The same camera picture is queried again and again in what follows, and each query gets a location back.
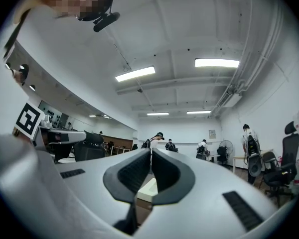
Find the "ceiling light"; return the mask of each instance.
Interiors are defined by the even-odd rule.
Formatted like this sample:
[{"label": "ceiling light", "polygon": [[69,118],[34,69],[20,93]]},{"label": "ceiling light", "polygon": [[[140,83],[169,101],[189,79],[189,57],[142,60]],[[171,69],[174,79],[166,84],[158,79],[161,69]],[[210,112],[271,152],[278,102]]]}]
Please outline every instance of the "ceiling light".
[{"label": "ceiling light", "polygon": [[30,85],[29,86],[33,91],[35,91],[35,85]]},{"label": "ceiling light", "polygon": [[169,113],[153,113],[153,114],[148,114],[148,116],[159,116],[159,115],[169,115]]},{"label": "ceiling light", "polygon": [[196,111],[196,112],[187,112],[187,114],[209,114],[211,111]]},{"label": "ceiling light", "polygon": [[136,77],[140,77],[140,76],[144,76],[144,75],[148,75],[148,74],[154,74],[154,73],[155,73],[155,68],[154,68],[154,66],[151,66],[151,67],[133,71],[133,72],[130,72],[127,74],[120,75],[118,77],[115,77],[115,79],[117,79],[118,82],[122,82],[122,81],[126,81],[126,80],[129,80],[132,78],[136,78]]},{"label": "ceiling light", "polygon": [[195,59],[195,67],[232,67],[238,68],[239,61],[227,59]]}]

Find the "black pants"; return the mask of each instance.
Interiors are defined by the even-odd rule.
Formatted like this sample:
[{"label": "black pants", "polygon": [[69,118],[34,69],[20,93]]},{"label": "black pants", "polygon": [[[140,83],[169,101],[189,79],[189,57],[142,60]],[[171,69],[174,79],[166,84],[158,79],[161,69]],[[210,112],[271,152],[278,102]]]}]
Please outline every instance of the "black pants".
[{"label": "black pants", "polygon": [[249,172],[249,169],[248,169],[248,183],[250,183],[251,185],[253,185],[254,182],[255,182],[255,180],[256,180],[256,177],[252,176],[250,174],[250,172]]}]

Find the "fluorescent light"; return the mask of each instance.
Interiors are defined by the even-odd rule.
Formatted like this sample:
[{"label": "fluorescent light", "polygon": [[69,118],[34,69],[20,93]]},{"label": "fluorescent light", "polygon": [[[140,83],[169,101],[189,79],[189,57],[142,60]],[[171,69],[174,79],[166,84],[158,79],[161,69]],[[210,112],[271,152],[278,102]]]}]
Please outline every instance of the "fluorescent light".
[{"label": "fluorescent light", "polygon": [[153,113],[153,114],[148,114],[148,116],[159,116],[159,115],[169,115],[169,113]]},{"label": "fluorescent light", "polygon": [[115,77],[115,79],[117,79],[118,82],[122,82],[122,81],[126,81],[126,80],[129,80],[132,78],[136,78],[136,77],[140,77],[140,76],[144,76],[144,75],[148,75],[148,74],[154,74],[154,73],[155,73],[155,68],[154,68],[154,66],[151,66],[151,67],[133,71],[133,72],[130,72],[127,74],[120,75],[118,77]]},{"label": "fluorescent light", "polygon": [[195,59],[195,67],[232,67],[238,68],[239,61],[227,59]]},{"label": "fluorescent light", "polygon": [[196,111],[196,112],[187,112],[187,114],[209,114],[211,111]]}]

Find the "headset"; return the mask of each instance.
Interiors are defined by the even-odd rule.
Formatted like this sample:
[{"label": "headset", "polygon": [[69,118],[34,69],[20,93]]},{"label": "headset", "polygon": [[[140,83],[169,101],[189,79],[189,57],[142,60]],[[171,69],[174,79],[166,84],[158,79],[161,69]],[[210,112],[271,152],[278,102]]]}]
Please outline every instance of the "headset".
[{"label": "headset", "polygon": [[92,12],[81,12],[76,18],[79,21],[93,21],[95,24],[93,30],[95,32],[100,32],[102,29],[107,27],[108,25],[114,23],[120,18],[120,14],[118,12],[112,13],[112,3],[113,0],[104,0],[104,4],[102,6],[92,6]]}]

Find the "poster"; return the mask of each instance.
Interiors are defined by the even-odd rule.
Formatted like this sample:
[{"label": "poster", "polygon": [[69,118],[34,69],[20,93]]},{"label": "poster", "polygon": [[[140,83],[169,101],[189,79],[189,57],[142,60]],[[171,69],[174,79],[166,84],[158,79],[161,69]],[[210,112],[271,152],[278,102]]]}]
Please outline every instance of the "poster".
[{"label": "poster", "polygon": [[209,131],[209,139],[216,139],[216,130]]},{"label": "poster", "polygon": [[33,140],[36,129],[38,128],[41,120],[44,119],[44,116],[45,114],[43,111],[28,101],[23,107],[15,123],[15,127]]}]

